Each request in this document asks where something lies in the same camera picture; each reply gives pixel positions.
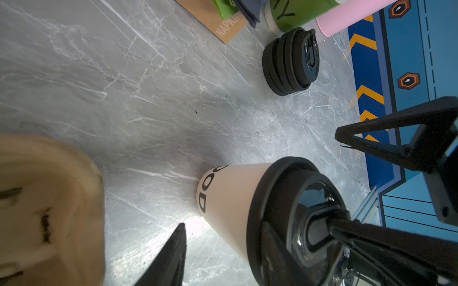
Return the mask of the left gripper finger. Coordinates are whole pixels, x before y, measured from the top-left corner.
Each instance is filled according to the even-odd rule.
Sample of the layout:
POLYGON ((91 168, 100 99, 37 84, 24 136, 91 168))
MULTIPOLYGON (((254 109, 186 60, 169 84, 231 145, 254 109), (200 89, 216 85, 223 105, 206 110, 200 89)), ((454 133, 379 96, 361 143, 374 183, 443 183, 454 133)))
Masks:
POLYGON ((186 252, 186 226, 180 223, 135 286, 182 286, 186 252))

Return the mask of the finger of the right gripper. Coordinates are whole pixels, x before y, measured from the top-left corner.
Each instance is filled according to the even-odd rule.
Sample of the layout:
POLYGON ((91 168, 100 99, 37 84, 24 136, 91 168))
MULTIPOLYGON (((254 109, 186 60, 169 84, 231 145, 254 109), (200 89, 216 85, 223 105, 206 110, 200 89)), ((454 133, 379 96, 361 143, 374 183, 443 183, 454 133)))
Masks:
POLYGON ((458 99, 441 97, 384 117, 337 128, 335 138, 368 155, 418 172, 458 169, 458 99))
POLYGON ((458 284, 458 244, 357 221, 331 219, 329 233, 393 286, 458 284))

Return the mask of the beige pulp cup carrier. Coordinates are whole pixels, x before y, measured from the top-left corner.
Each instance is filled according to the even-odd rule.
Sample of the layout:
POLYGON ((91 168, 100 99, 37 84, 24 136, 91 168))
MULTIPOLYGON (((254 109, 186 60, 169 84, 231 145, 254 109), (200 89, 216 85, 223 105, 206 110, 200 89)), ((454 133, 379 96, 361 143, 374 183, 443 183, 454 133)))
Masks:
POLYGON ((99 168, 65 143, 1 136, 1 284, 100 286, 104 186, 99 168))

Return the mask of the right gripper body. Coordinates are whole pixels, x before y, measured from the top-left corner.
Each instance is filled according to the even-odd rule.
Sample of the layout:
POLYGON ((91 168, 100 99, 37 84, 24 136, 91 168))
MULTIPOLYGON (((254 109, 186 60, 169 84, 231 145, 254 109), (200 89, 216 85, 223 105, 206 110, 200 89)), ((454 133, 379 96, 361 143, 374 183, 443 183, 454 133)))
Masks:
POLYGON ((438 220, 458 225, 458 127, 434 131, 428 153, 432 156, 425 181, 438 220))

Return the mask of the white takeout coffee cup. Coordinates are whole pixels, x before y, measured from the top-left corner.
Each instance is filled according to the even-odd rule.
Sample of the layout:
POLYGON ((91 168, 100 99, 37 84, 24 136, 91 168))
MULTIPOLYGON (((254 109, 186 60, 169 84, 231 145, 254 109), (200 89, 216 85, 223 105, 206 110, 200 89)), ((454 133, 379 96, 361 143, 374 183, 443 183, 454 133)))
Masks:
POLYGON ((218 166, 202 176, 196 190, 200 214, 245 261, 251 202, 262 176, 271 166, 241 164, 218 166))

